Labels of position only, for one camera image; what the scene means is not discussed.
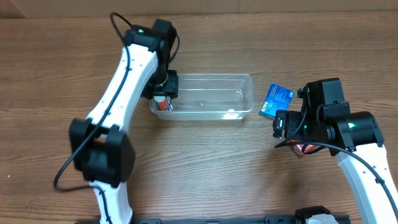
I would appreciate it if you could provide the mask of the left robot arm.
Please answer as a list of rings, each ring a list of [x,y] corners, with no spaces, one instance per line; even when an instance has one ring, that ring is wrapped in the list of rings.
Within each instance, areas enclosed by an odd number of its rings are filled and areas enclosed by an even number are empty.
[[[178,75],[169,69],[172,46],[179,41],[170,21],[157,19],[151,28],[131,25],[120,35],[123,51],[116,72],[101,100],[86,119],[74,119],[69,137],[72,154],[62,169],[74,164],[94,190],[97,223],[134,223],[127,181],[136,154],[128,137],[140,98],[178,97]]]

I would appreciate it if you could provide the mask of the blue lozenge box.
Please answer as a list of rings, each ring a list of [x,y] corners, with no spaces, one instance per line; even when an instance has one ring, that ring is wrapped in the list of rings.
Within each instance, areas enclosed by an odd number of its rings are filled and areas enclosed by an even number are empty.
[[[259,114],[274,119],[277,110],[286,110],[295,92],[275,83],[271,83]]]

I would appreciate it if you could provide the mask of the orange vitamin tablet tube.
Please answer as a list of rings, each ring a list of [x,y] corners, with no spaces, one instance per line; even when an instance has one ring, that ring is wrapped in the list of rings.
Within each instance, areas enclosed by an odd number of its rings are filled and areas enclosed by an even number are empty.
[[[155,96],[154,100],[162,111],[172,111],[173,108],[170,104],[171,98],[169,96]]]

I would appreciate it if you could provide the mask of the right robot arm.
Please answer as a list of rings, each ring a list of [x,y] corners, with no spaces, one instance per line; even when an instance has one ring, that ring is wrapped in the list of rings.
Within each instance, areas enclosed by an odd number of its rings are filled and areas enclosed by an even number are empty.
[[[397,189],[384,137],[368,111],[351,112],[341,80],[308,82],[297,91],[300,111],[277,110],[277,147],[298,146],[301,154],[328,149],[343,171],[364,223],[397,223]]]

